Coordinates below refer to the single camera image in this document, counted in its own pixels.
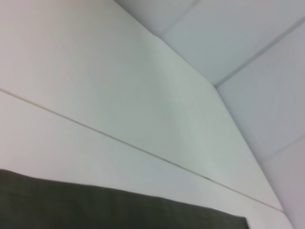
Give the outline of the dark green t-shirt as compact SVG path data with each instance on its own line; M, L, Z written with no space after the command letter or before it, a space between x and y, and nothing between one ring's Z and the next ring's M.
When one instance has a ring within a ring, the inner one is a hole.
M246 218L0 169L0 229L250 229Z

